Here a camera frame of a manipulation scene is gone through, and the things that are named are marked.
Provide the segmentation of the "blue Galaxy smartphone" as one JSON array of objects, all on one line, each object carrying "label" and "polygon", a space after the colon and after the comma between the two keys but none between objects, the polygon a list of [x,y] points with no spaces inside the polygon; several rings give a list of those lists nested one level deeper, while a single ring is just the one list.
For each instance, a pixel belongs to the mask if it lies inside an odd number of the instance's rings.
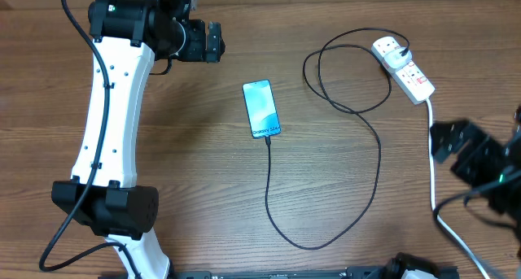
[{"label": "blue Galaxy smartphone", "polygon": [[246,83],[242,89],[252,137],[280,134],[282,129],[269,80]]}]

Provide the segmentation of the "white power strip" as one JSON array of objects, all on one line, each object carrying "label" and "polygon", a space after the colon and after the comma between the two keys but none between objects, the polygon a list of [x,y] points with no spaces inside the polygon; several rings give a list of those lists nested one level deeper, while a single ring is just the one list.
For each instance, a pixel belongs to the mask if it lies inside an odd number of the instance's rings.
[{"label": "white power strip", "polygon": [[394,37],[382,37],[371,46],[371,51],[379,62],[392,76],[394,81],[402,88],[414,105],[426,102],[435,92],[434,85],[429,81],[419,66],[412,60],[403,68],[395,72],[389,72],[383,61],[383,57],[390,51],[404,48]]}]

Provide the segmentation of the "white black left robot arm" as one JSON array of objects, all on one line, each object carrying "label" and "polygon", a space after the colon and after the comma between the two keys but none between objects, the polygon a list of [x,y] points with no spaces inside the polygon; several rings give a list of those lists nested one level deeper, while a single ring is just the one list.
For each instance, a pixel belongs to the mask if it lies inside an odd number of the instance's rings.
[{"label": "white black left robot arm", "polygon": [[67,221],[116,250],[128,278],[172,278],[154,223],[158,190],[137,183],[142,98],[156,61],[216,63],[225,52],[217,22],[193,20],[196,0],[94,0],[81,35],[93,53],[93,82],[71,176],[52,186]]}]

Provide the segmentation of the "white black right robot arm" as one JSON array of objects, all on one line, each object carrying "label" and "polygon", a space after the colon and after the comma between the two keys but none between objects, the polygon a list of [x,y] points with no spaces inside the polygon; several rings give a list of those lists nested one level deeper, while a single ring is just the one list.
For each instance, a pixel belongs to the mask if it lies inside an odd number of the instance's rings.
[{"label": "white black right robot arm", "polygon": [[510,175],[506,175],[502,173],[496,181],[492,181],[486,185],[479,186],[476,190],[470,190],[469,192],[463,194],[456,194],[451,198],[445,199],[443,202],[437,204],[436,203],[436,166],[434,161],[434,156],[431,153],[433,149],[433,141],[431,132],[428,132],[428,160],[429,160],[429,178],[430,178],[430,206],[431,206],[431,214],[436,226],[440,227],[440,230],[443,234],[447,234],[448,238],[456,244],[456,246],[460,247],[462,252],[474,263],[477,267],[483,278],[491,279],[502,278],[502,275],[490,265],[487,265],[478,255],[476,255],[473,250],[464,242],[464,240],[449,227],[447,223],[440,216],[440,210],[442,207],[448,203],[453,202],[456,199],[470,197],[471,195],[482,194],[487,191],[491,191],[502,186],[510,185],[515,177],[519,177],[518,173],[511,173]]}]

